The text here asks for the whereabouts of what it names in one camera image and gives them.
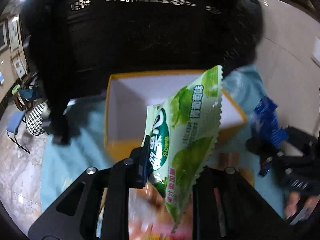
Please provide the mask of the person's right hand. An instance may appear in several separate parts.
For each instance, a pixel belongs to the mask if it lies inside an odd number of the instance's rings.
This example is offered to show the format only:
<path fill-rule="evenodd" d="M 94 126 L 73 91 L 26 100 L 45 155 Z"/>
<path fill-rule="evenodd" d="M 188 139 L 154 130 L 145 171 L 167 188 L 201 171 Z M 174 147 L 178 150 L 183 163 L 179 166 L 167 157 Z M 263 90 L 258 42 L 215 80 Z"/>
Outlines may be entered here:
<path fill-rule="evenodd" d="M 299 192 L 292 191 L 289 194 L 285 207 L 285 219 L 290 226 L 311 218 L 319 203 L 319 195 L 303 196 Z"/>

